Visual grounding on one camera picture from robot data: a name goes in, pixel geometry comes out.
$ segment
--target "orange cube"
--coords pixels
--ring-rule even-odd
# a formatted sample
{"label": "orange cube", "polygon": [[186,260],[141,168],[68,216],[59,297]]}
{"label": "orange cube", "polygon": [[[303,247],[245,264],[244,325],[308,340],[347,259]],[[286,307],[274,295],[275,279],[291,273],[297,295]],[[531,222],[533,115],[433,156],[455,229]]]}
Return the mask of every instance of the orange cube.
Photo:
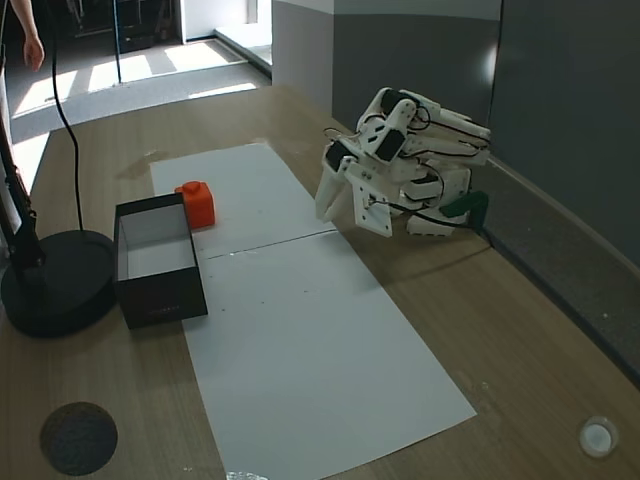
{"label": "orange cube", "polygon": [[187,218],[193,230],[215,225],[216,212],[213,195],[205,182],[187,182],[176,188],[175,192],[181,192],[184,197]]}

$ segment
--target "wooden table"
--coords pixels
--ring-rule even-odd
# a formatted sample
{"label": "wooden table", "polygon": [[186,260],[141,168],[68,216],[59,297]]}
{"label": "wooden table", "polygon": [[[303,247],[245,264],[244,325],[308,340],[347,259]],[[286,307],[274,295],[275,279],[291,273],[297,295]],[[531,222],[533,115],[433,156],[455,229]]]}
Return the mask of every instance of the wooden table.
{"label": "wooden table", "polygon": [[[250,142],[268,142],[314,193],[327,126],[339,125],[284,88],[78,125],[85,224],[111,235],[115,204],[153,195],[153,161]],[[41,235],[76,226],[72,164],[66,133],[54,132],[33,189]],[[416,238],[400,229],[384,239],[347,220],[339,227],[478,416],[336,478],[640,478],[639,392],[483,240],[463,232]],[[1,479],[67,478],[45,461],[38,436],[49,413],[76,401],[101,405],[119,429],[114,457],[92,478],[225,478],[180,324],[130,332],[115,308],[80,334],[43,341],[3,321]],[[620,430],[618,449],[602,461],[577,441],[593,415]]]}

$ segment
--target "robotic arm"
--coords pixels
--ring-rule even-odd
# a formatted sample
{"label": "robotic arm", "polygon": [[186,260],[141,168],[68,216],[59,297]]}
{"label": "robotic arm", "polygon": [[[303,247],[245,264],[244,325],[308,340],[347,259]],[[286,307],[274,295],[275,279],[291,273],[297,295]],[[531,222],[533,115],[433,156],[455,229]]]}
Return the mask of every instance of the robotic arm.
{"label": "robotic arm", "polygon": [[490,131],[470,118],[412,92],[382,89],[357,133],[327,146],[316,215],[331,221],[351,194],[356,224],[386,237],[391,217],[403,212],[412,215],[412,234],[480,230],[488,198],[470,193],[469,167],[486,163],[489,143]]}

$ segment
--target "open box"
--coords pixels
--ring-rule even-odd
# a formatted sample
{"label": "open box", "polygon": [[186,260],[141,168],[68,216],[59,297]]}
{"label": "open box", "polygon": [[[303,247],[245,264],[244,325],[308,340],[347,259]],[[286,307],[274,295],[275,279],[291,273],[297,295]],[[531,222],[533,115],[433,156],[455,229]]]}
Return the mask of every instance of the open box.
{"label": "open box", "polygon": [[207,314],[182,194],[116,206],[115,290],[129,328]]}

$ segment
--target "black lamp base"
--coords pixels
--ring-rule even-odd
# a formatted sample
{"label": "black lamp base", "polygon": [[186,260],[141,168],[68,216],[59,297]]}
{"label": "black lamp base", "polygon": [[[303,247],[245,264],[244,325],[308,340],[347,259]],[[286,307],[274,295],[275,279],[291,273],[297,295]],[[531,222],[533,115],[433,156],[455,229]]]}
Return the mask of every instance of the black lamp base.
{"label": "black lamp base", "polygon": [[31,337],[61,337],[100,320],[115,305],[113,242],[102,234],[70,231],[40,240],[44,266],[2,279],[9,321]]}

